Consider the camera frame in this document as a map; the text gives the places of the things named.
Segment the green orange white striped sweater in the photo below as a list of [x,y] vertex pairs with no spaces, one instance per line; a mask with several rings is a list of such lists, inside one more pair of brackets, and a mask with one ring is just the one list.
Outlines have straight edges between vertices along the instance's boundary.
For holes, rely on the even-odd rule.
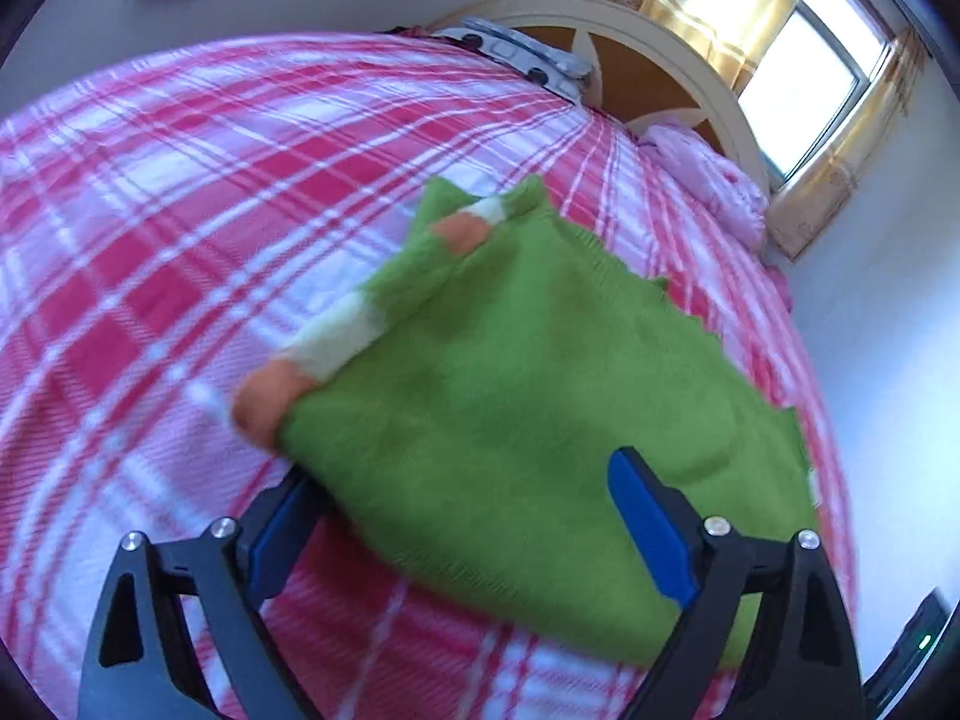
[[233,418],[413,582],[638,667],[677,608],[608,492],[615,450],[749,535],[817,520],[796,413],[534,176],[428,182],[397,254],[252,372]]

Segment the red white plaid bedsheet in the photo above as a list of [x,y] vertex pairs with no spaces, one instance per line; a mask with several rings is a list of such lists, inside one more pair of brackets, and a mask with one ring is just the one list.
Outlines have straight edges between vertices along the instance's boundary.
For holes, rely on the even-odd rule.
[[797,411],[856,593],[786,284],[654,149],[439,41],[224,41],[98,71],[2,125],[2,639],[55,715],[75,715],[122,536],[189,538],[283,472],[229,424],[245,372],[397,250],[430,177],[483,192],[529,172]]

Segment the yellow right curtain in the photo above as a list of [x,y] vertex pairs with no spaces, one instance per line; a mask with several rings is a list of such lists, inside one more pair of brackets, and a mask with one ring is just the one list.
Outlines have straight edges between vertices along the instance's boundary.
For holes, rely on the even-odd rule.
[[773,195],[771,241],[795,262],[843,210],[884,148],[923,75],[928,53],[914,28],[903,29],[851,112],[810,161]]

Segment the pink pillow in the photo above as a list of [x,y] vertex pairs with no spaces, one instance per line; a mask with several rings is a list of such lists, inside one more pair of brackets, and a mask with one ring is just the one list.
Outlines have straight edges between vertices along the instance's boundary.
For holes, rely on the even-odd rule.
[[761,249],[768,199],[747,172],[679,122],[647,127],[640,145],[732,238],[754,254]]

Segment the back window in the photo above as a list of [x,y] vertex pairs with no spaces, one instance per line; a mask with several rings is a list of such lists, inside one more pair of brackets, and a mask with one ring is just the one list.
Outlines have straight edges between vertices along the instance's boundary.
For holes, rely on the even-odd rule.
[[866,94],[890,30],[867,0],[797,0],[739,104],[781,187]]

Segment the cream wooden headboard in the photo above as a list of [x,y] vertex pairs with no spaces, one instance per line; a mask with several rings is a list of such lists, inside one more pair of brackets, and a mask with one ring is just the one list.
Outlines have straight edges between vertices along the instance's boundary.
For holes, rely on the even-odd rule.
[[641,133],[679,119],[761,187],[768,171],[727,83],[685,41],[608,0],[482,0],[428,23],[431,31],[478,16],[519,29],[590,63],[586,104]]

